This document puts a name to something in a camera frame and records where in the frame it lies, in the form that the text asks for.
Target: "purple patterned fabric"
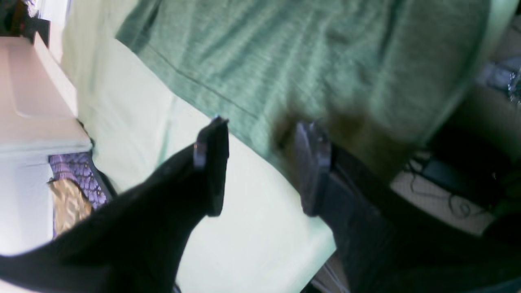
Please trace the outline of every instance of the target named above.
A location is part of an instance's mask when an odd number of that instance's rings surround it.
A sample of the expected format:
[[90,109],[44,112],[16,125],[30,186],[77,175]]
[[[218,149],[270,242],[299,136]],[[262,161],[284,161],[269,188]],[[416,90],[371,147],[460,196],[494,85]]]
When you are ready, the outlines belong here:
[[91,169],[90,153],[76,153],[66,155],[53,155],[49,157],[49,164],[54,173],[54,179],[69,179],[78,184],[92,204],[92,208],[98,209],[107,202],[107,195],[100,186]]

